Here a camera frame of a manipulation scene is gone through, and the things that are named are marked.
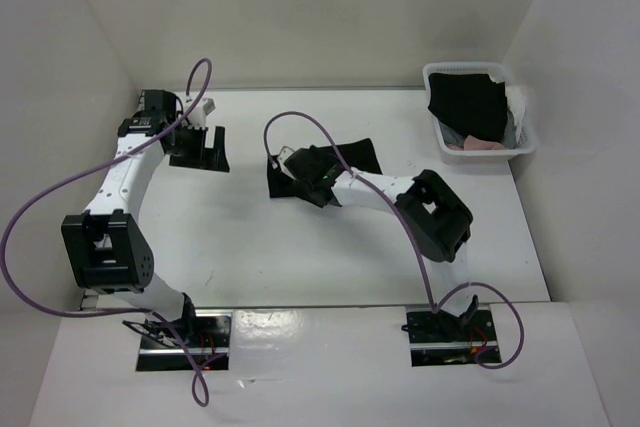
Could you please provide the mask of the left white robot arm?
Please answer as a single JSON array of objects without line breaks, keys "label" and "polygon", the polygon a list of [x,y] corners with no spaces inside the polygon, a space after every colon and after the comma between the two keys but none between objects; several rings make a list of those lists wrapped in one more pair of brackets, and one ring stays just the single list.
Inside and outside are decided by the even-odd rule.
[{"label": "left white robot arm", "polygon": [[[170,287],[155,271],[152,248],[139,225],[149,183],[162,161],[191,169],[229,172],[225,130],[206,144],[211,98],[181,101],[165,90],[145,90],[138,110],[117,131],[111,166],[84,211],[68,215],[61,233],[79,287],[113,295],[143,309],[148,336],[165,337],[180,347],[198,337],[199,322],[190,297]],[[166,319],[163,327],[160,324]]]}]

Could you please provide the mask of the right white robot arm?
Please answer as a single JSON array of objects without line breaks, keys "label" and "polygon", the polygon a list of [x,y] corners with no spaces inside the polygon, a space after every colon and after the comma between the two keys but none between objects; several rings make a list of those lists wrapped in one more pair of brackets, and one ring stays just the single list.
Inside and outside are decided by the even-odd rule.
[{"label": "right white robot arm", "polygon": [[362,207],[399,213],[420,253],[439,331],[459,340],[473,327],[477,296],[451,291],[470,278],[467,242],[473,216],[443,178],[425,169],[414,176],[382,173],[370,140],[292,150],[284,147],[268,175],[270,195],[296,197],[319,208]]}]

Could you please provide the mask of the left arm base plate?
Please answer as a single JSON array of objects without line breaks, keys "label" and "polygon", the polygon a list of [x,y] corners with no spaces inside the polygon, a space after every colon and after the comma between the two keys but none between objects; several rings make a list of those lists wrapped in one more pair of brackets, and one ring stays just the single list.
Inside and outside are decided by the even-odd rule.
[{"label": "left arm base plate", "polygon": [[[140,338],[136,370],[138,372],[191,371],[192,367],[168,327],[159,321],[122,324]],[[232,313],[223,310],[196,312],[192,330],[175,327],[196,365],[205,371],[229,368]]]}]

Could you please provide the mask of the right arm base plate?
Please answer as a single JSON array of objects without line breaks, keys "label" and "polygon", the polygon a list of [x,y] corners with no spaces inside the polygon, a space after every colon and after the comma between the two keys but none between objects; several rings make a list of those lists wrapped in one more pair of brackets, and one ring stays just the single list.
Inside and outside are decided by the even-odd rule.
[{"label": "right arm base plate", "polygon": [[461,321],[446,312],[408,308],[401,330],[407,335],[413,367],[475,364],[475,357],[489,365],[502,362],[491,311],[479,307]]}]

